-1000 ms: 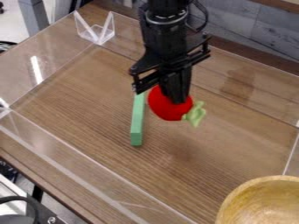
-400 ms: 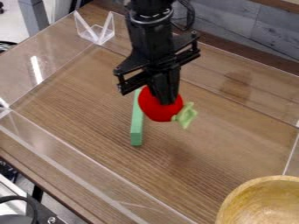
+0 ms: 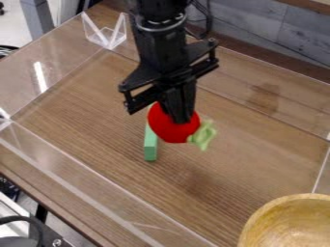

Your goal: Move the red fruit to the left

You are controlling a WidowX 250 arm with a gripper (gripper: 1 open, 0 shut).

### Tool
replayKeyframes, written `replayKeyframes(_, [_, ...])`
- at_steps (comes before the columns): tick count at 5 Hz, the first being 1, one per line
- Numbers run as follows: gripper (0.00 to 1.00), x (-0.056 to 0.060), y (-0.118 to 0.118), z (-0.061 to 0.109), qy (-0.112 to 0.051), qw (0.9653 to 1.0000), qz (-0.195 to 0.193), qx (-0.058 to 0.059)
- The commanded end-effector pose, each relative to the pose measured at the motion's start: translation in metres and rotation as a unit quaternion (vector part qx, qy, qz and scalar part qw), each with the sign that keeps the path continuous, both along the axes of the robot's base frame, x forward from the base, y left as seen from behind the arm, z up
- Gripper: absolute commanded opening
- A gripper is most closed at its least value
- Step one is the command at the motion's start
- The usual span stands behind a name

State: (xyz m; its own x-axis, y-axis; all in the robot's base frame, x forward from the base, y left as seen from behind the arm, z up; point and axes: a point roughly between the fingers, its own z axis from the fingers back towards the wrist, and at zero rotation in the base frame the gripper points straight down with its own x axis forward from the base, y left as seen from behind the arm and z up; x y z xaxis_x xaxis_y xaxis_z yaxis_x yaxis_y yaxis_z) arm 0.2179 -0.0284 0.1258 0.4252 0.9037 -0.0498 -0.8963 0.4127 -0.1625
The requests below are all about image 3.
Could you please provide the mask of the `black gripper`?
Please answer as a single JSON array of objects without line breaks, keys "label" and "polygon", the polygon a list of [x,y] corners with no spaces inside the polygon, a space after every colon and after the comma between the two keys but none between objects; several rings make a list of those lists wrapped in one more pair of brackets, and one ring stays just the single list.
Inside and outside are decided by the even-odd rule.
[{"label": "black gripper", "polygon": [[191,121],[198,79],[218,68],[217,39],[187,43],[186,17],[168,23],[128,15],[139,65],[119,85],[131,114],[158,101],[176,124]]}]

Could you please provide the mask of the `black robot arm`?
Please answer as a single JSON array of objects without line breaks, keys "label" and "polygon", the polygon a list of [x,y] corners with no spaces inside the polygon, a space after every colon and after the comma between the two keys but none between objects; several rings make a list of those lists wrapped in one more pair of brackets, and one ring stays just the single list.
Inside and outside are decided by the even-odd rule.
[{"label": "black robot arm", "polygon": [[215,39],[189,43],[189,0],[128,0],[139,64],[119,92],[130,113],[158,102],[176,124],[193,119],[198,79],[219,67]]}]

